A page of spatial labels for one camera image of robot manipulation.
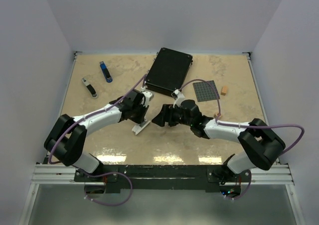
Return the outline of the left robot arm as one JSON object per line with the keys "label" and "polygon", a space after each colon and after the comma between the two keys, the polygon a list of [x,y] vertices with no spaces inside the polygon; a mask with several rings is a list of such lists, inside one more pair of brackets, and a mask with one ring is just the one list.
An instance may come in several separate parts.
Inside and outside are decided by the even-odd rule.
{"label": "left robot arm", "polygon": [[44,143],[44,148],[50,152],[49,162],[54,156],[65,166],[84,170],[91,181],[99,181],[103,177],[102,162],[83,151],[86,137],[128,119],[136,124],[132,131],[139,133],[149,123],[145,115],[153,98],[149,91],[133,89],[94,112],[74,117],[61,115]]}

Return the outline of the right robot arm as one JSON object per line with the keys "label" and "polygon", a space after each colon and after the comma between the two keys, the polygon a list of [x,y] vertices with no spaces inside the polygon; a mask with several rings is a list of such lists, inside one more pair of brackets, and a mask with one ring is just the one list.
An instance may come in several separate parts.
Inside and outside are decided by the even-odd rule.
{"label": "right robot arm", "polygon": [[286,148],[279,136],[261,119],[239,124],[226,123],[203,115],[193,100],[185,100],[179,106],[164,104],[152,123],[160,127],[187,125],[197,137],[241,144],[243,152],[231,155],[213,171],[214,177],[221,182],[232,182],[240,173],[252,168],[269,170]]}

